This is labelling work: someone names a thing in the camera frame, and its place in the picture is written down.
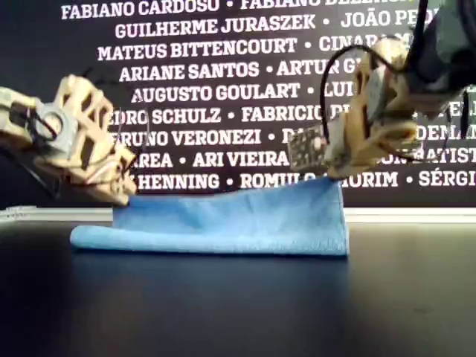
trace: white stripe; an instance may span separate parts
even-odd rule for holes
[[[476,223],[476,208],[345,208],[349,223]],[[2,222],[111,222],[111,208],[10,208]]]

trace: black backdrop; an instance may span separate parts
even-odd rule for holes
[[[89,4],[88,1],[77,2]],[[99,4],[97,9],[104,7],[106,2],[108,1]],[[184,2],[194,3],[197,7],[204,4],[213,8],[216,5],[216,10],[165,13],[168,4]],[[305,3],[308,6],[290,6]],[[434,6],[428,11],[428,18],[436,10]],[[78,19],[78,15],[87,17],[88,10],[96,8],[83,7],[78,11],[77,7],[59,0],[2,1],[0,85],[48,101],[53,98],[62,77],[70,73],[81,74],[89,66],[94,67],[92,76],[96,78],[129,78],[128,84],[137,91],[134,96],[125,87],[108,87],[104,91],[118,108],[121,107],[120,115],[139,113],[140,117],[141,111],[147,110],[152,121],[151,142],[161,141],[149,146],[147,155],[142,158],[142,167],[134,170],[141,186],[140,193],[211,193],[282,183],[280,177],[284,175],[278,174],[289,173],[286,156],[280,153],[286,151],[286,132],[316,125],[320,120],[317,110],[321,79],[319,73],[324,69],[325,60],[346,45],[345,42],[363,40],[371,45],[378,36],[389,33],[408,39],[411,32],[409,27],[416,20],[417,1],[235,0],[231,3],[218,0],[136,0],[129,1],[127,5],[122,4],[122,8],[132,9],[134,14]],[[140,14],[153,8],[164,13]],[[349,18],[353,19],[352,26],[347,26]],[[250,31],[213,31],[215,27],[220,29],[227,26],[231,23],[229,19],[241,19],[241,22],[237,21],[239,24],[248,22]],[[157,29],[156,22],[162,31],[166,28],[168,31],[186,31],[187,26],[193,29],[199,20],[202,20],[204,27],[197,34],[151,34],[151,31]],[[128,38],[124,30],[127,28],[126,24],[138,23],[150,23],[150,36]],[[270,24],[271,29],[266,28],[266,24]],[[215,33],[203,34],[205,30]],[[223,51],[229,50],[234,43],[239,44],[241,52],[225,55]],[[201,45],[195,56],[192,52],[189,52],[189,56],[174,53],[178,48],[183,50],[187,47],[190,50],[197,44]],[[266,53],[270,44],[274,46],[273,51]],[[124,46],[129,46],[129,51],[134,46],[132,58],[127,57],[128,48]],[[155,58],[144,59],[145,53],[149,53],[147,51],[153,52]],[[330,76],[327,97],[330,110],[342,109],[342,105],[349,101],[352,91],[350,73],[360,55],[350,54],[341,59],[337,71]],[[207,70],[213,70],[220,63],[227,64],[220,65],[225,69],[223,76],[217,77],[217,73],[212,73],[211,77]],[[165,72],[170,71],[172,65],[179,72],[174,75],[174,80],[167,80]],[[148,67],[151,71],[153,66],[157,66],[158,70],[155,79],[131,81],[138,71],[143,77],[147,77],[144,68]],[[280,87],[286,93],[277,91],[277,83],[284,83]],[[273,92],[277,94],[274,97],[255,97],[250,100],[223,98],[225,91],[232,95],[239,86],[246,85],[259,85],[260,93],[264,93],[265,89],[274,89]],[[150,89],[160,88],[159,91],[163,91],[164,88],[170,90],[182,87],[181,90],[184,90],[183,88],[191,86],[195,89],[200,87],[199,93],[205,97],[202,100],[194,100],[192,97],[174,100],[170,97],[169,100],[160,101],[162,99],[157,96],[159,101],[131,103],[137,101],[135,99],[138,98],[138,93],[143,93],[146,98]],[[206,97],[209,93],[204,87],[208,88],[210,97]],[[309,93],[309,88],[313,88],[314,93]],[[471,100],[472,115],[475,103]],[[293,113],[291,107],[299,111],[297,119],[305,120],[283,120],[293,117],[289,114]],[[458,122],[460,104],[455,102],[451,108],[455,122]],[[196,112],[204,114],[177,115],[175,112],[175,116],[170,116],[165,109],[201,109]],[[165,123],[170,118],[181,118],[187,123]],[[194,123],[194,118],[207,122]],[[252,121],[258,118],[267,118],[267,121]],[[421,127],[422,137],[429,139],[423,155],[434,155],[435,150],[442,145],[443,126],[442,119],[429,127]],[[125,123],[121,128],[121,140],[125,144],[130,140],[134,149],[137,149],[140,139],[144,138],[146,127],[144,124]],[[225,130],[231,129],[234,130],[234,145],[216,141]],[[408,166],[391,158],[377,167],[374,173],[365,173],[352,182],[344,183],[346,206],[472,206],[472,190],[475,187],[475,148],[472,146],[476,128],[471,127],[467,141],[457,139],[457,125],[453,129],[456,134],[451,137],[450,149],[440,162]],[[111,126],[110,130],[117,131],[118,126]],[[205,145],[197,145],[200,138],[205,141]],[[263,152],[268,153],[267,159],[260,159]],[[274,166],[270,158],[276,158]],[[253,166],[241,167],[240,162],[248,162]],[[153,163],[155,167],[145,167],[147,163]],[[3,172],[0,181],[2,206],[90,204],[87,197],[73,191],[54,202],[10,162],[2,159],[0,165]],[[199,177],[202,184],[206,181],[207,188],[193,188],[194,183],[190,181],[192,175]],[[170,189],[177,179],[189,180],[186,190]]]

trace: blue cloth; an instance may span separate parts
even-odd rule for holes
[[[112,228],[79,226],[78,248],[217,254],[349,252],[340,184],[327,178],[212,196],[134,196]]]

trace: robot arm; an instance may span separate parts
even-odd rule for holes
[[[112,104],[89,80],[62,79],[53,103],[0,88],[0,144],[30,152],[34,164],[83,187],[98,201],[127,205],[135,154],[108,133]]]
[[[420,2],[420,11],[426,14],[426,1]],[[416,27],[422,29],[424,20]],[[446,1],[425,31],[415,34],[409,51],[392,38],[371,49],[355,47],[367,53],[354,73],[356,92],[349,111],[291,137],[292,170],[342,180],[390,154],[412,159],[422,146],[414,113],[433,120],[476,83],[476,0]]]

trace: black table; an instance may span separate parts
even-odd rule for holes
[[[73,252],[0,227],[0,356],[476,356],[474,225],[351,225],[348,260]]]

